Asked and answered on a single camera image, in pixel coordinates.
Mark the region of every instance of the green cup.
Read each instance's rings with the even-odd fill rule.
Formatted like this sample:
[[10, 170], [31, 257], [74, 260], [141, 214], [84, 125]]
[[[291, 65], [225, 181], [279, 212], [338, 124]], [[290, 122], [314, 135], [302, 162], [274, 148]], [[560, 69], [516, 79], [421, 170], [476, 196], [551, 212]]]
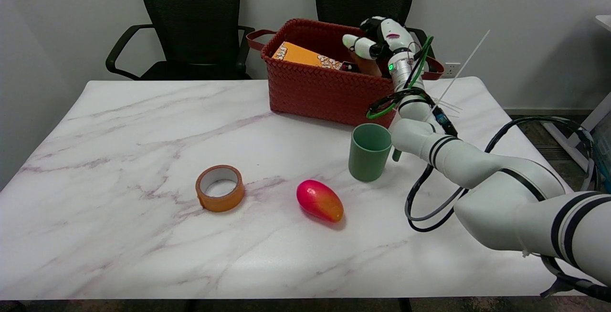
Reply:
[[359, 181], [378, 179], [390, 153], [390, 132], [376, 124], [358, 125], [352, 131], [348, 170]]

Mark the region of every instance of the robotic arm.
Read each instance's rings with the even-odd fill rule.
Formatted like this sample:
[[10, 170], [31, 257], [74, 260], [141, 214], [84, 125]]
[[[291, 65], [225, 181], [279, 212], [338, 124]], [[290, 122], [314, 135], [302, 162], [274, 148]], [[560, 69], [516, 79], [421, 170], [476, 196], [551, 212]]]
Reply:
[[[345, 35], [345, 46], [366, 59], [390, 52], [395, 91], [404, 90], [417, 55], [409, 32], [382, 17], [363, 21], [361, 28], [369, 36], [375, 32], [378, 43]], [[424, 89], [421, 77], [414, 86]], [[554, 260], [565, 260], [607, 286], [611, 284], [611, 195], [565, 194], [559, 180], [544, 166], [525, 158], [485, 153], [456, 135], [445, 134], [425, 102], [420, 95], [408, 95], [397, 104], [402, 119], [393, 125], [391, 140], [397, 150], [418, 156], [450, 181], [470, 189], [454, 204], [467, 231], [490, 249], [540, 255], [558, 277], [549, 294], [575, 289], [611, 301], [609, 288], [564, 274]]]

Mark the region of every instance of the toy fruit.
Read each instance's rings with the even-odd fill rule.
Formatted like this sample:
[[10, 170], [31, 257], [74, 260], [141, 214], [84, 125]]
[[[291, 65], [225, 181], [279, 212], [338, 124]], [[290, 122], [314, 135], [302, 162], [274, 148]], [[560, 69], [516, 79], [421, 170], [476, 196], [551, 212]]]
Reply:
[[308, 179], [297, 186], [297, 201], [301, 208], [315, 217], [332, 223], [343, 218], [342, 201], [331, 188]]

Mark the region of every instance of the tape roll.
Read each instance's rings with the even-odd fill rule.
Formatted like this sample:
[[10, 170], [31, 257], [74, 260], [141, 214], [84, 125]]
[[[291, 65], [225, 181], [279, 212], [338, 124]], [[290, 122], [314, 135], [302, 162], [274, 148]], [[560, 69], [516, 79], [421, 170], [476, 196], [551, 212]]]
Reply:
[[[212, 186], [214, 182], [229, 180], [235, 182], [235, 188], [231, 193], [222, 197], [209, 197], [205, 194], [206, 190]], [[242, 183], [242, 175], [238, 169], [232, 166], [213, 166], [206, 169], [197, 178], [195, 184], [197, 198], [201, 207], [211, 210], [212, 212], [225, 212], [237, 206], [244, 198], [244, 184]]]

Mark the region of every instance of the marble tabletop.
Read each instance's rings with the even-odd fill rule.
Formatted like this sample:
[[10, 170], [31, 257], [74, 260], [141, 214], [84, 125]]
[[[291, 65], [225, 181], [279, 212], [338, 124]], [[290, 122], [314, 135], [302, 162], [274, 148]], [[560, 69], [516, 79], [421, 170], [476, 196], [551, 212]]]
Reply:
[[[426, 88], [440, 95], [448, 83]], [[480, 148], [510, 120], [475, 77], [445, 100], [463, 109], [448, 110], [460, 137]], [[347, 171], [351, 127], [268, 103], [264, 80], [89, 82], [0, 193], [0, 300], [536, 295], [554, 281], [538, 258], [486, 249], [455, 217], [412, 231], [403, 205], [424, 162], [404, 154], [358, 182]], [[495, 153], [554, 172], [515, 128]], [[218, 164], [246, 186], [221, 214], [194, 189]], [[301, 211], [305, 179], [336, 191], [342, 223]], [[435, 172], [414, 214], [454, 189]]]

